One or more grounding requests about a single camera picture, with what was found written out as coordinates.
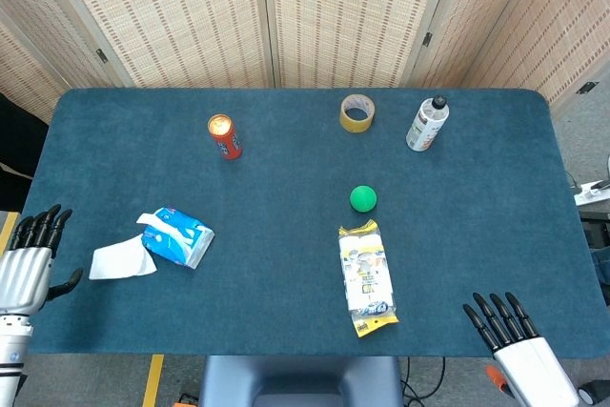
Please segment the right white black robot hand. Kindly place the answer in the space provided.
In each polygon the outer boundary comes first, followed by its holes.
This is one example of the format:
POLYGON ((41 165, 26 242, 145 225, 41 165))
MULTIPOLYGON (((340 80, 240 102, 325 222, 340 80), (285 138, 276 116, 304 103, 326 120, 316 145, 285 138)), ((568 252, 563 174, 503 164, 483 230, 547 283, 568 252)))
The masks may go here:
POLYGON ((476 308, 462 308, 499 365, 499 389, 521 406, 577 406, 572 381, 520 301, 509 292, 473 299, 476 308))

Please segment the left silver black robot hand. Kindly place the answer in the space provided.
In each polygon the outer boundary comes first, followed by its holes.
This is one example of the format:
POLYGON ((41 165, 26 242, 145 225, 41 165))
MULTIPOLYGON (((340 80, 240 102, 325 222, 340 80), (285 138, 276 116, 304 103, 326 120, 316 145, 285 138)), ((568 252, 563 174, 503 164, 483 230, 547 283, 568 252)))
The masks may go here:
POLYGON ((2 315, 35 315, 46 303, 70 293, 80 282, 83 270, 77 268, 67 281, 50 285, 57 249, 71 215, 71 209, 63 211, 55 204, 17 224, 1 256, 2 315))

